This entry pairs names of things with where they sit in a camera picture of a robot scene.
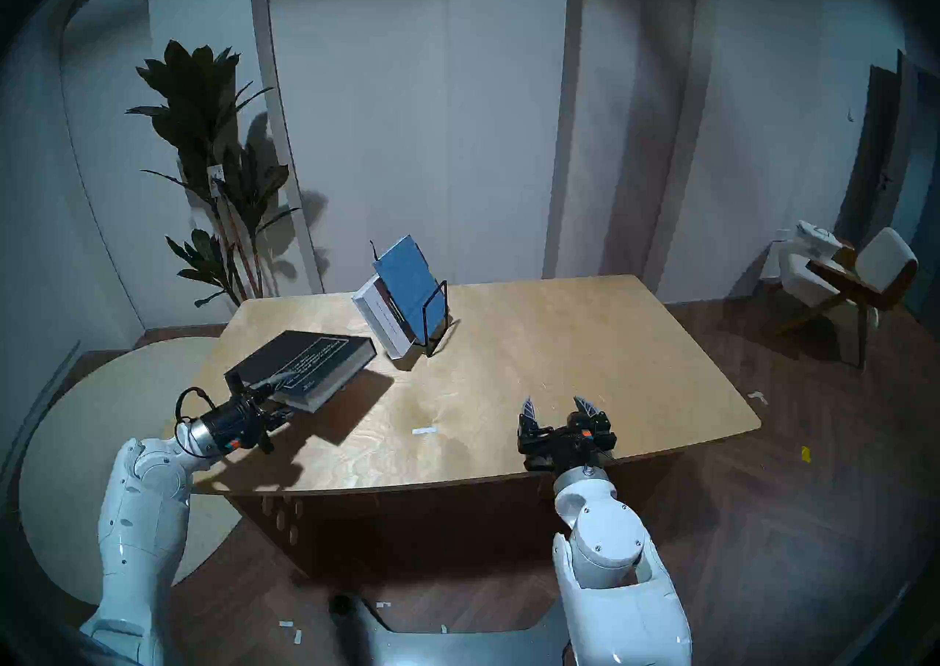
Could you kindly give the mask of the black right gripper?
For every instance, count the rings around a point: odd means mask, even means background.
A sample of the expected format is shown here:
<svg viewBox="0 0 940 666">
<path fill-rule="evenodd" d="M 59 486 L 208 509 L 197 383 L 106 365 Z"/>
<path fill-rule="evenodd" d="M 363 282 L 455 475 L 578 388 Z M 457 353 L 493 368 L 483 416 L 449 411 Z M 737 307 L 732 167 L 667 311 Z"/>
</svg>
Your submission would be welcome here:
<svg viewBox="0 0 940 666">
<path fill-rule="evenodd" d="M 604 411 L 583 396 L 574 396 L 575 411 L 564 426 L 540 427 L 531 398 L 524 400 L 517 426 L 517 449 L 528 472 L 566 472 L 598 467 L 613 451 L 617 436 Z"/>
</svg>

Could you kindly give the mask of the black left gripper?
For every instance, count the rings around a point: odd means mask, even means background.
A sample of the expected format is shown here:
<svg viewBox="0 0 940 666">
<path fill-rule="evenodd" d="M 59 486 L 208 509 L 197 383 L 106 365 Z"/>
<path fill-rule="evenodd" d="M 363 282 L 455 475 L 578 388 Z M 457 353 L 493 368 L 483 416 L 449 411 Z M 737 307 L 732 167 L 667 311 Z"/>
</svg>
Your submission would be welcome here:
<svg viewBox="0 0 940 666">
<path fill-rule="evenodd" d="M 259 448 L 265 454 L 274 451 L 271 433 L 286 424 L 293 410 L 285 404 L 276 404 L 271 410 L 262 403 L 267 395 L 255 390 L 277 390 L 289 385 L 297 377 L 294 371 L 278 372 L 257 383 L 250 389 L 234 393 L 228 401 L 217 406 L 201 390 L 199 396 L 209 405 L 209 410 L 199 418 L 199 453 L 201 456 L 228 456 L 236 450 Z"/>
</svg>

